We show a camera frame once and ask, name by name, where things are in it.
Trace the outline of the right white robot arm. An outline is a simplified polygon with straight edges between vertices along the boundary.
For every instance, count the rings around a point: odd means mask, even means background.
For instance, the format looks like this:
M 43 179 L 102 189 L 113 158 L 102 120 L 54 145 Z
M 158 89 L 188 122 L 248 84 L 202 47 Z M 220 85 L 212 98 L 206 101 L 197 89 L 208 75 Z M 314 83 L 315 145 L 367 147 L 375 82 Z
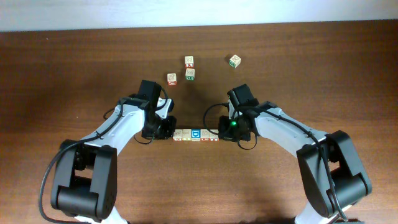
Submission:
M 292 223 L 350 223 L 345 212 L 372 186 L 346 132 L 312 129 L 270 102 L 229 100 L 224 106 L 229 114 L 220 118 L 220 139 L 240 142 L 254 134 L 297 158 L 307 204 Z

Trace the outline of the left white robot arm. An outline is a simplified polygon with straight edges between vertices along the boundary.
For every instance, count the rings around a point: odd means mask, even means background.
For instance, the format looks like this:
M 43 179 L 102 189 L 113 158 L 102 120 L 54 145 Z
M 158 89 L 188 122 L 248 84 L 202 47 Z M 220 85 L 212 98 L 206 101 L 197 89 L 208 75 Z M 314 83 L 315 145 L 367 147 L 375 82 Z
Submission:
M 151 141 L 171 137 L 175 118 L 168 113 L 173 106 L 170 98 L 121 98 L 113 114 L 91 134 L 62 142 L 47 167 L 55 169 L 52 208 L 74 223 L 126 223 L 115 206 L 118 156 L 139 132 Z

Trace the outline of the wooden K picture block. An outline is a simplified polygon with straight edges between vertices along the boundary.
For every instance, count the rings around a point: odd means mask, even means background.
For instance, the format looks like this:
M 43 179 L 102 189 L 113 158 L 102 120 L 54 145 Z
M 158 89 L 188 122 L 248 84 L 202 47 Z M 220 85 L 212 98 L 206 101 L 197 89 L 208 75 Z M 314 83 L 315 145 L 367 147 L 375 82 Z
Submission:
M 182 140 L 182 130 L 176 129 L 173 133 L 173 140 L 174 141 L 181 141 Z

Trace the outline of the red edged 5 block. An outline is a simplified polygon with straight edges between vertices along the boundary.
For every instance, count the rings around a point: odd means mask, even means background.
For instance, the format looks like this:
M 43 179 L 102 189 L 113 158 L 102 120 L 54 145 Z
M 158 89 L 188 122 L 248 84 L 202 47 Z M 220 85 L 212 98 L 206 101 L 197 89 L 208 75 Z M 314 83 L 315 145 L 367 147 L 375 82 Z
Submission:
M 207 129 L 200 130 L 200 139 L 202 141 L 209 141 L 210 140 L 210 132 Z

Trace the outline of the red edged 6 block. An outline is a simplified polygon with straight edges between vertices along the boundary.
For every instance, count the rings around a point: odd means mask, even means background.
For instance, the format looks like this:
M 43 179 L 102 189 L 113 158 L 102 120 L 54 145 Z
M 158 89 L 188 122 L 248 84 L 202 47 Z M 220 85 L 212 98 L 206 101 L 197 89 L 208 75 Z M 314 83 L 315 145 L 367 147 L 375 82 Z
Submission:
M 218 133 L 219 133 L 219 131 L 217 129 L 211 129 L 210 130 L 210 141 L 218 141 L 219 140 Z

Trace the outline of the blue D letter block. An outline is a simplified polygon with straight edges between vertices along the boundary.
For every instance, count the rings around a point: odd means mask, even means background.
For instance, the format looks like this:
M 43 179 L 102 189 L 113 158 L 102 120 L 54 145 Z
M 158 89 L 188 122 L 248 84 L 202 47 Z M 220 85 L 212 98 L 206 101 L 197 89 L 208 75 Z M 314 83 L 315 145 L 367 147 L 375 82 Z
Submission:
M 201 130 L 200 129 L 192 129 L 191 130 L 191 140 L 192 141 L 201 141 Z

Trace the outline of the green edged M block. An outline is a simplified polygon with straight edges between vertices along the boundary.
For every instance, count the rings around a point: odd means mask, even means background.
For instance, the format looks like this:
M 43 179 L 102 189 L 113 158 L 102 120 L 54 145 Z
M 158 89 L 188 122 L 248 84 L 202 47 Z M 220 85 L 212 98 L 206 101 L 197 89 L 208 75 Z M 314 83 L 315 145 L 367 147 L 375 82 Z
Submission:
M 194 68 L 187 68 L 185 71 L 185 78 L 187 80 L 194 81 L 195 79 L 195 69 Z

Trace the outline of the yellow edged wooden block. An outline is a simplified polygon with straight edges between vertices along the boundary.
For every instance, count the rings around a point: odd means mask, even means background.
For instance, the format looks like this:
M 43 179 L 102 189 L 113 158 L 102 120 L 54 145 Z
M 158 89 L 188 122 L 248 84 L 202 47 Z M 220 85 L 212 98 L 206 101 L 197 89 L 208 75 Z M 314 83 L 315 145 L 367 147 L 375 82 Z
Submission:
M 191 141 L 192 140 L 192 130 L 191 129 L 182 129 L 182 140 L 183 141 Z

